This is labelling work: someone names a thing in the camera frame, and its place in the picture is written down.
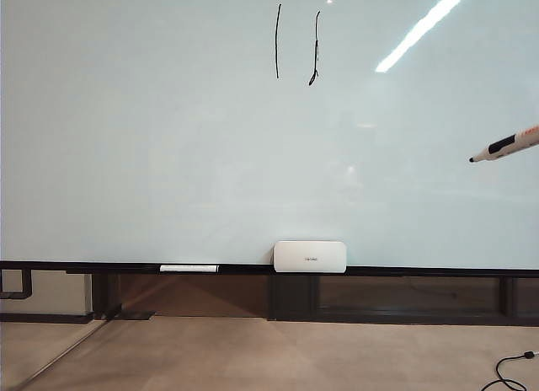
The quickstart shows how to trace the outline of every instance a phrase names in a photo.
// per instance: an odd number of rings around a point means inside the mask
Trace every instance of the black marker line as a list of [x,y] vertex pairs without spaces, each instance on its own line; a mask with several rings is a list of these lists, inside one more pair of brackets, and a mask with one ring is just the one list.
[[275,23],[275,72],[277,72],[277,79],[279,79],[279,55],[277,51],[277,35],[279,33],[279,17],[280,17],[280,3],[279,3],[279,11],[277,12],[277,22]]
[[320,11],[317,13],[317,18],[315,21],[314,26],[314,72],[312,73],[311,80],[309,81],[309,86],[312,85],[316,77],[318,76],[318,70],[317,70],[317,64],[318,64],[318,16],[320,15]]

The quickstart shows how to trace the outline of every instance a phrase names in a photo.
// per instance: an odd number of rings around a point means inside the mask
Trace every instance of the whiteboard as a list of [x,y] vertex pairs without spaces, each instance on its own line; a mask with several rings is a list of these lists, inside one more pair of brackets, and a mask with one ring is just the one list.
[[331,1],[2,0],[2,260],[539,269],[539,0]]

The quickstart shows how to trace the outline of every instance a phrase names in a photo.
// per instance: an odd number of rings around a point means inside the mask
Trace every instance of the whiteboard marker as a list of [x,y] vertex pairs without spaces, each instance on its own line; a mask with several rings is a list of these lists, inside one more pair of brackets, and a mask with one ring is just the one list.
[[217,273],[218,265],[161,265],[159,271],[165,272],[188,272],[188,273]]
[[484,159],[492,161],[536,144],[539,144],[539,126],[533,126],[503,140],[499,140],[494,144],[490,144],[476,156],[471,157],[470,162],[479,162]]

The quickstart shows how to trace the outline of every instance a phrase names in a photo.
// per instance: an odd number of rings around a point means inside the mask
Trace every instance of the power cord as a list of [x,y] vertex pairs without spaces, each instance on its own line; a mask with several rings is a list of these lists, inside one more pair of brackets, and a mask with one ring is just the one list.
[[523,383],[519,383],[516,380],[512,380],[511,378],[506,378],[506,377],[502,376],[501,373],[499,372],[499,367],[501,366],[501,364],[503,362],[507,362],[509,360],[533,359],[535,356],[539,356],[539,352],[537,352],[537,351],[527,351],[527,352],[525,352],[525,353],[523,353],[522,355],[519,355],[519,356],[504,357],[503,359],[501,359],[496,364],[496,376],[498,376],[498,379],[494,380],[494,381],[491,381],[490,383],[485,385],[483,388],[481,388],[481,391],[485,391],[485,389],[487,389],[488,387],[490,387],[492,385],[495,385],[497,383],[502,383],[505,387],[511,389],[512,391],[527,391],[528,388],[526,388],[526,386]]

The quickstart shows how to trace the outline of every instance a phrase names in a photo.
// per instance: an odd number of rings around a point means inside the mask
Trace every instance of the white device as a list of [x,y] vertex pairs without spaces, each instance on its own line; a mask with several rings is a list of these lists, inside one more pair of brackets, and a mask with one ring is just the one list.
[[494,144],[490,144],[479,154],[471,157],[470,162],[479,162],[484,159],[492,161],[537,144],[539,144],[539,126],[533,126],[532,128],[506,137],[503,140],[499,140]]
[[346,245],[336,241],[280,241],[274,247],[278,273],[344,273]]
[[217,273],[218,270],[218,265],[161,265],[159,267],[161,272]]

